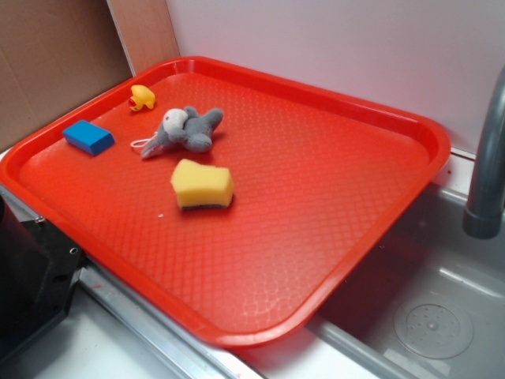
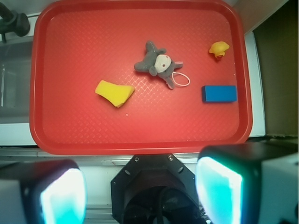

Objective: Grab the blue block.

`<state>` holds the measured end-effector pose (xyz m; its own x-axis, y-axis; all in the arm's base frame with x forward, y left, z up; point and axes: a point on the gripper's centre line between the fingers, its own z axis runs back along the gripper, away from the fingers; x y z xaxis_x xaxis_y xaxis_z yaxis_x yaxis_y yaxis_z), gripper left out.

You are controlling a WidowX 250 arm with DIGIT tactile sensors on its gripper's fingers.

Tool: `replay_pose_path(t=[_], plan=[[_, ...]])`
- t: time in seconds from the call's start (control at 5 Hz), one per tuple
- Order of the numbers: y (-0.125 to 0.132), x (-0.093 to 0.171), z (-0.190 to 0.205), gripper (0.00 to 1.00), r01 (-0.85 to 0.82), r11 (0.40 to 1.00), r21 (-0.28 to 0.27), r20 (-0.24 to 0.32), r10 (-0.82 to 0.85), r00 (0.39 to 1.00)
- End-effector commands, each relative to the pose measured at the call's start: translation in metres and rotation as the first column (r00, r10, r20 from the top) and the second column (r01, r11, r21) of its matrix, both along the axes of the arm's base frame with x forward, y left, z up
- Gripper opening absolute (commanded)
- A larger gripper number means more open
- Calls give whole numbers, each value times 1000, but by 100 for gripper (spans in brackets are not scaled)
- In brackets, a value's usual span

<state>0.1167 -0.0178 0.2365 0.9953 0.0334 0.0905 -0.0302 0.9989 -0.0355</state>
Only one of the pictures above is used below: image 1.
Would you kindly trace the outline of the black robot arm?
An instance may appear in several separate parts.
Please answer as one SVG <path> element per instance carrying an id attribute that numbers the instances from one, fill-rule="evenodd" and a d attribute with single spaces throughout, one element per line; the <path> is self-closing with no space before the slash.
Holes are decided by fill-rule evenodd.
<path id="1" fill-rule="evenodd" d="M 1 199 L 1 361 L 66 318 L 83 250 L 48 220 L 20 221 Z"/>

